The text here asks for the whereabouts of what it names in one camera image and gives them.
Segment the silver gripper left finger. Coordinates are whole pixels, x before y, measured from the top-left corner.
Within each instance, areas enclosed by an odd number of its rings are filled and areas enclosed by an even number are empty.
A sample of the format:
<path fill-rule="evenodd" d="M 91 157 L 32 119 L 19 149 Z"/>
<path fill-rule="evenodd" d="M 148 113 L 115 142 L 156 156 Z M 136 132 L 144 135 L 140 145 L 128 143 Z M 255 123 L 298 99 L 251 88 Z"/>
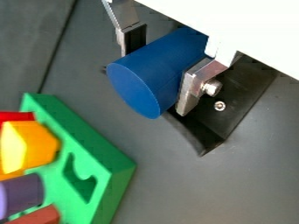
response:
<path fill-rule="evenodd" d="M 121 56 L 125 56 L 146 45 L 147 24 L 139 20 L 133 0 L 101 0 L 101 3 L 116 29 Z"/>

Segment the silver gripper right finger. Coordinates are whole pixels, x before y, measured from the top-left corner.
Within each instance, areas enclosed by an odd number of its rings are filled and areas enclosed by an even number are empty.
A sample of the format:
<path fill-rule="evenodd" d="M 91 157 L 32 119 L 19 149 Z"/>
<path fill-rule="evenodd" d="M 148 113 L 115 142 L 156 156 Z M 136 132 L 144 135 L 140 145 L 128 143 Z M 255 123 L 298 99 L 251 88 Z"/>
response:
<path fill-rule="evenodd" d="M 176 113 L 186 116 L 199 103 L 203 95 L 215 96 L 222 83 L 216 76 L 228 68 L 215 59 L 204 58 L 183 74 Z"/>

